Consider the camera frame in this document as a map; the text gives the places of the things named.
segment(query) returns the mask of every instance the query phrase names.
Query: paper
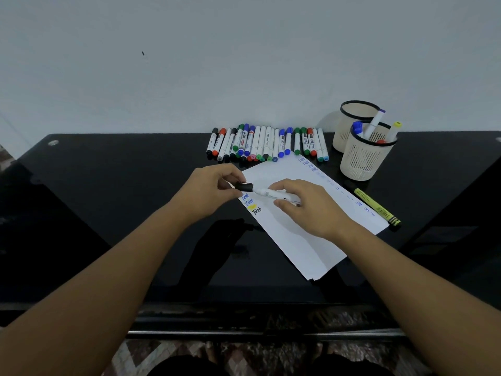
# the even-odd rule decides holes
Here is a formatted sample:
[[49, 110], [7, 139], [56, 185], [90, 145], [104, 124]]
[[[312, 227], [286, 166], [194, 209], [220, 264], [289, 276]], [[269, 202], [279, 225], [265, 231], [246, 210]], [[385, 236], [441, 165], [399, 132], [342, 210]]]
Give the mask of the paper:
[[[318, 184], [324, 187], [351, 219], [373, 234], [388, 227], [388, 222], [377, 212], [343, 189], [301, 155], [291, 154], [280, 158], [278, 162], [266, 161], [243, 173], [247, 182], [253, 183], [255, 187], [268, 188], [272, 183], [284, 178], [304, 179]], [[344, 252], [331, 242], [317, 238], [299, 227], [273, 204], [273, 200], [252, 192], [244, 193], [240, 198], [249, 213], [307, 280], [319, 279], [346, 257]]]

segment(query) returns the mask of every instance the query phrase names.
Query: blue marker cap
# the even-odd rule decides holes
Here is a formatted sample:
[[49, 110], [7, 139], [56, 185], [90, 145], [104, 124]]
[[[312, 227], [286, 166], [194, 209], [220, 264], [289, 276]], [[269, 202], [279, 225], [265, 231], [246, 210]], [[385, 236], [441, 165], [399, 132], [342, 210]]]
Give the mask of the blue marker cap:
[[355, 121], [352, 125], [353, 127], [353, 132], [355, 132], [355, 134], [360, 134], [362, 133], [362, 122], [361, 121]]

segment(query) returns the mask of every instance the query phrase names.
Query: patterned carpet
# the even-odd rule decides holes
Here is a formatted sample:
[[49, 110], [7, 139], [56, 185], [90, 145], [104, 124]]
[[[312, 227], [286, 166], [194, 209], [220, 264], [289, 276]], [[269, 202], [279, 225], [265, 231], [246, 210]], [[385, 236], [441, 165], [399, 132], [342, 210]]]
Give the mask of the patterned carpet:
[[[352, 361], [369, 360], [394, 375], [423, 376], [429, 368], [412, 350], [401, 344], [372, 342], [329, 342], [327, 353], [339, 354]], [[307, 346], [301, 343], [215, 344], [220, 364], [234, 376], [301, 375], [308, 362]], [[159, 341], [127, 339], [122, 343], [103, 376], [146, 376], [161, 361], [177, 355], [203, 356], [205, 343], [200, 341]]]

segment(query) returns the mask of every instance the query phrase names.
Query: mesh pen cup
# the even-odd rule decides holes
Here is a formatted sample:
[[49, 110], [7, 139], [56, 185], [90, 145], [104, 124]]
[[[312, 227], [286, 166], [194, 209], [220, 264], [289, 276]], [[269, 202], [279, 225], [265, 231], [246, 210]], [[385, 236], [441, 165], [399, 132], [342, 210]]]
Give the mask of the mesh pen cup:
[[[364, 131], [369, 124], [364, 124]], [[384, 144], [377, 144], [379, 140], [384, 140], [390, 131], [390, 126], [379, 123], [371, 137], [366, 140], [357, 136], [353, 129], [350, 129], [346, 148], [341, 160], [342, 173], [353, 180], [364, 181], [371, 179], [383, 160], [386, 158], [391, 148], [397, 140]]]
[[342, 103], [339, 110], [341, 111], [341, 118], [334, 130], [332, 146], [334, 146], [335, 150], [344, 153], [353, 122], [359, 120], [362, 122], [371, 122], [372, 118], [376, 116], [377, 111], [379, 111], [379, 107], [362, 100], [350, 100]]

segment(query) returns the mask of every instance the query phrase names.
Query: black rim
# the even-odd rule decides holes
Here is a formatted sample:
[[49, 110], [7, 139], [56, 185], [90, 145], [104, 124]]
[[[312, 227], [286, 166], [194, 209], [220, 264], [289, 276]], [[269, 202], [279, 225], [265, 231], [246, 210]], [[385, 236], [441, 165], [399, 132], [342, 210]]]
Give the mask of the black rim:
[[348, 116], [348, 117], [350, 117], [350, 118], [352, 118], [352, 119], [355, 119], [355, 120], [360, 120], [360, 121], [371, 121], [371, 120], [372, 120], [372, 118], [373, 118], [374, 116], [372, 116], [372, 117], [366, 117], [366, 116], [365, 116], [365, 117], [360, 117], [360, 116], [355, 116], [355, 115], [352, 115], [351, 113], [347, 113], [347, 112], [344, 110], [344, 108], [343, 108], [343, 106], [345, 106], [346, 104], [365, 104], [365, 105], [368, 105], [368, 106], [371, 106], [371, 107], [375, 108], [375, 109], [376, 109], [376, 112], [377, 112], [377, 111], [379, 111], [379, 107], [378, 107], [377, 105], [375, 105], [375, 104], [373, 104], [373, 103], [370, 103], [370, 102], [365, 102], [365, 101], [363, 101], [363, 100], [348, 100], [347, 102], [342, 103], [342, 104], [341, 104], [341, 107], [340, 107], [341, 112], [342, 112], [345, 116]]
[[[385, 123], [379, 123], [378, 125], [381, 125], [381, 126], [385, 127], [386, 129], [390, 129], [391, 128], [391, 126], [389, 126], [388, 124], [385, 124]], [[357, 140], [359, 140], [359, 141], [361, 141], [361, 142], [363, 142], [365, 144], [372, 145], [372, 146], [379, 146], [379, 147], [392, 146], [392, 145], [397, 144], [397, 141], [398, 141], [398, 139], [395, 138], [395, 141], [393, 141], [393, 142], [386, 142], [384, 144], [376, 144], [375, 142], [372, 142], [372, 141], [366, 140], [365, 138], [361, 138], [360, 136], [357, 136], [355, 134], [354, 130], [353, 130], [353, 126], [350, 128], [350, 133]]]

